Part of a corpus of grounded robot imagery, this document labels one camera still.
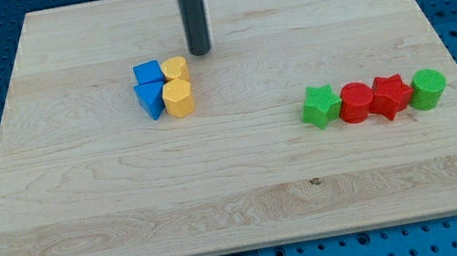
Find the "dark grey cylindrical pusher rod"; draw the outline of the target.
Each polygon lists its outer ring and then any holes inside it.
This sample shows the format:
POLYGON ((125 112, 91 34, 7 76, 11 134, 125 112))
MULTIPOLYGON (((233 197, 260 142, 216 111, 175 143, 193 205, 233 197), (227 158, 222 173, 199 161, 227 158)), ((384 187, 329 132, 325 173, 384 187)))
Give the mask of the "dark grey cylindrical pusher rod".
POLYGON ((211 43, 204 0, 177 0, 186 44, 192 55, 206 55, 211 43))

